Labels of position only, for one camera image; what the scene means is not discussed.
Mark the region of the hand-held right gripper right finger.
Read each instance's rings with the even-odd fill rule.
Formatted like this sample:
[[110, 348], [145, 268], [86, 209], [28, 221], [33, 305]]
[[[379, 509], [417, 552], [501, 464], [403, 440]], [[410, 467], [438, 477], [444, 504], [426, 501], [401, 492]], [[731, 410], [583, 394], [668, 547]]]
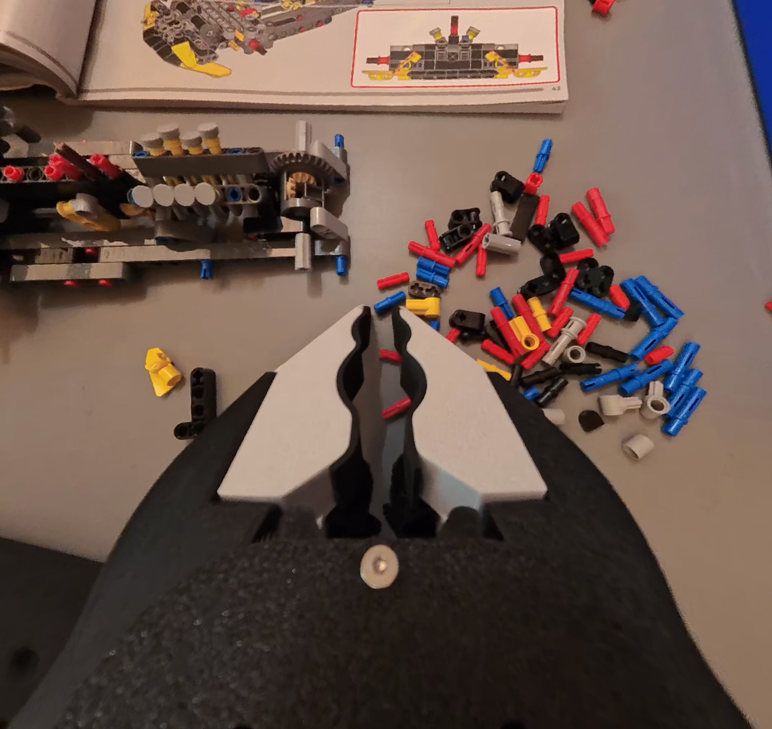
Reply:
[[392, 469], [392, 524], [437, 524], [457, 508], [539, 501], [547, 488], [497, 387], [518, 397], [407, 310], [392, 313], [410, 399]]

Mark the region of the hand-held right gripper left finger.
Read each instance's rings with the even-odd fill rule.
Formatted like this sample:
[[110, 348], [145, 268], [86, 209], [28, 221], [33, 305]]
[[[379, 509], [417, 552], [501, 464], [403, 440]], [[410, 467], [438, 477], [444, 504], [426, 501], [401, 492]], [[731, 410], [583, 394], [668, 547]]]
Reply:
[[218, 496], [303, 509], [327, 528], [372, 525], [372, 473], [353, 399], [372, 310], [356, 306], [271, 373]]

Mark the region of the pile of red blue lego pins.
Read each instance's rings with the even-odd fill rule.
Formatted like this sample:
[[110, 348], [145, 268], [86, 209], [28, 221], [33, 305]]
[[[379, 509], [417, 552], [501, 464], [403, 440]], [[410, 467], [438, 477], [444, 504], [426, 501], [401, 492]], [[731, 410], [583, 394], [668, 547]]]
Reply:
[[489, 291], [490, 310], [454, 310], [447, 339], [477, 342], [492, 361], [477, 362], [503, 377], [545, 415], [559, 424], [562, 415], [550, 407], [572, 379], [584, 394], [598, 393], [597, 410], [580, 412], [578, 421], [590, 433], [604, 419], [637, 412], [675, 438], [702, 406], [707, 391], [696, 367], [701, 346], [668, 344], [684, 311], [645, 275], [615, 280], [613, 268], [598, 262], [595, 251], [572, 250], [582, 236], [595, 248], [609, 245], [615, 233], [612, 215], [597, 187], [570, 212], [548, 217], [550, 197], [540, 191], [554, 143], [544, 139], [525, 180], [507, 171], [496, 173], [489, 186], [491, 223], [480, 211], [453, 211], [446, 232], [425, 222], [427, 244], [411, 242], [418, 259], [408, 272], [378, 280], [378, 288], [400, 288], [374, 305], [379, 317], [405, 308], [441, 331], [441, 291], [452, 270], [476, 259], [477, 278], [487, 276], [491, 254], [518, 255], [525, 243], [539, 255], [540, 273], [508, 297]]

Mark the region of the small yellow lego piece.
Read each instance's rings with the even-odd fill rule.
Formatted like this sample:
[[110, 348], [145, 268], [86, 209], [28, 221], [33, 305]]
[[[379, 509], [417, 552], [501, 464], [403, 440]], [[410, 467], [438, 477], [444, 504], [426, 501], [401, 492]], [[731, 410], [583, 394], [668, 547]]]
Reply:
[[148, 371], [155, 396], [164, 397], [183, 379], [183, 374], [161, 348], [150, 348], [145, 369]]

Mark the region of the grey black lego chassis assembly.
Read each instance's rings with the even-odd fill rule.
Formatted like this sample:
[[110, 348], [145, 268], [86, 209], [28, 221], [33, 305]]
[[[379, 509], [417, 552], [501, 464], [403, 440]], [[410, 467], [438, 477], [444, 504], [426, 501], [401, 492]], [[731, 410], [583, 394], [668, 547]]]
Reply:
[[138, 142], [27, 143], [2, 137], [4, 285], [110, 287], [145, 264], [331, 260], [346, 279], [351, 182], [343, 135], [303, 120], [290, 149], [227, 147], [216, 123], [161, 126]]

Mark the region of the white instruction booklet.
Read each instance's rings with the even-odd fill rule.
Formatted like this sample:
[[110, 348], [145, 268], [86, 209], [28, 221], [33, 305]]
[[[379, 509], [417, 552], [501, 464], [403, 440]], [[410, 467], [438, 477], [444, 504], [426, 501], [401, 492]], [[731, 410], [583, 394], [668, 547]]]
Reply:
[[64, 102], [560, 113], [565, 0], [1, 0], [2, 90]]

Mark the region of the black lego angle beam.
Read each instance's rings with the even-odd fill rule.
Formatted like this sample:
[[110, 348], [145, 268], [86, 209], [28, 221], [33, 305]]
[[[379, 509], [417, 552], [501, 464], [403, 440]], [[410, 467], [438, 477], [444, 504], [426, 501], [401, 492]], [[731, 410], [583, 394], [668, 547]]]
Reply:
[[216, 372], [212, 369], [194, 368], [188, 379], [190, 387], [190, 419], [175, 426], [173, 434], [178, 440], [192, 440], [217, 417]]

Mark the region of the blue plastic bin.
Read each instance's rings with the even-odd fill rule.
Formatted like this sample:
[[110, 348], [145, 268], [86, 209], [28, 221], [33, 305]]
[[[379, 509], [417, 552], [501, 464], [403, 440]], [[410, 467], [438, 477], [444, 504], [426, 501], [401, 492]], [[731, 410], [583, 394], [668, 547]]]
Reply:
[[771, 0], [733, 0], [760, 120], [771, 148]]

